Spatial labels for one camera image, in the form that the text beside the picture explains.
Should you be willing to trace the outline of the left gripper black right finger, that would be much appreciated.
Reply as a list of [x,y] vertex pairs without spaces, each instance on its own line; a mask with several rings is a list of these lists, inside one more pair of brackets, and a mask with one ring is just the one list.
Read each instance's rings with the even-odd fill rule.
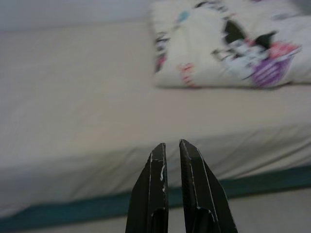
[[180,140],[185,228],[188,233],[236,233],[227,196],[200,151]]

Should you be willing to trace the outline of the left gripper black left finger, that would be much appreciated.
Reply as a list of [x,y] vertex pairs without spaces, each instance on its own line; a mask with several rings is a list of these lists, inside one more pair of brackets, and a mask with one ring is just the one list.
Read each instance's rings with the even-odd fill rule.
[[151,151],[133,187],[125,232],[166,233],[168,219],[166,145],[160,143]]

